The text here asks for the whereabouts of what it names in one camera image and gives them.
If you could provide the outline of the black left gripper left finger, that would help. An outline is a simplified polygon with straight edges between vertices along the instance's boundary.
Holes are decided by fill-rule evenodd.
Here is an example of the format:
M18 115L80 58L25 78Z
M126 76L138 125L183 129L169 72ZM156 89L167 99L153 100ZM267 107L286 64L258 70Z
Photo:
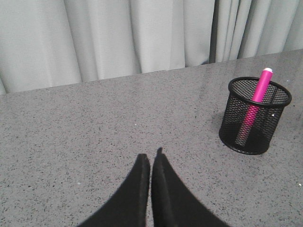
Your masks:
M117 191L80 227L144 227L149 195L150 162L139 154Z

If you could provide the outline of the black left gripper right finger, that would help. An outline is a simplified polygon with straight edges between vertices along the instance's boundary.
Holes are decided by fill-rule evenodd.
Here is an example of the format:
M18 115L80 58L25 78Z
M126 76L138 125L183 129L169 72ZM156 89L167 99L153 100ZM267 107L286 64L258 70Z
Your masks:
M227 227L178 177L162 148L152 168L151 203L155 227Z

